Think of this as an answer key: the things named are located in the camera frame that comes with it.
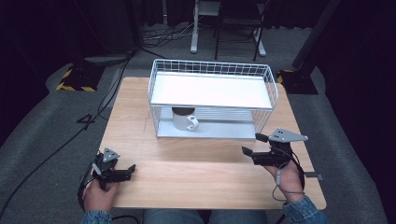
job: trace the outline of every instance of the jeans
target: jeans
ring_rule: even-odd
[[[198,211],[147,209],[143,224],[204,224]],[[268,224],[262,210],[212,210],[209,224]]]

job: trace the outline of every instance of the denim sleeve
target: denim sleeve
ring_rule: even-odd
[[[308,196],[304,196],[295,203],[284,205],[283,210],[291,223],[329,223],[326,216],[318,211]]]
[[[105,211],[88,211],[85,213],[81,224],[110,224],[112,217]]]

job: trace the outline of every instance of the white wire basket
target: white wire basket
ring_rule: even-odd
[[[255,139],[277,98],[266,64],[157,59],[148,84],[157,137]],[[172,107],[194,107],[199,128],[175,128]]]

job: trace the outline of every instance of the hand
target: hand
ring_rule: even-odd
[[[264,166],[264,168],[276,179],[277,167]],[[289,161],[289,163],[280,170],[279,189],[285,195],[288,203],[294,203],[304,197],[299,171],[294,162]]]
[[[114,198],[120,183],[106,184],[106,190],[99,186],[99,180],[94,179],[91,184],[84,190],[82,199],[84,200],[85,211],[106,211],[109,212],[113,207]]]

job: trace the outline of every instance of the wooden table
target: wooden table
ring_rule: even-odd
[[[242,153],[241,146],[268,151],[260,141],[157,138],[149,110],[149,79],[126,77],[120,86],[100,149],[120,153],[117,169],[136,164],[131,181],[123,182],[115,207],[194,209],[279,209],[273,199],[274,179]],[[299,133],[286,93],[263,133],[277,127]],[[291,147],[306,172],[313,172],[304,142]],[[307,178],[305,192],[318,209],[326,201],[316,178]],[[282,198],[280,191],[276,196]]]

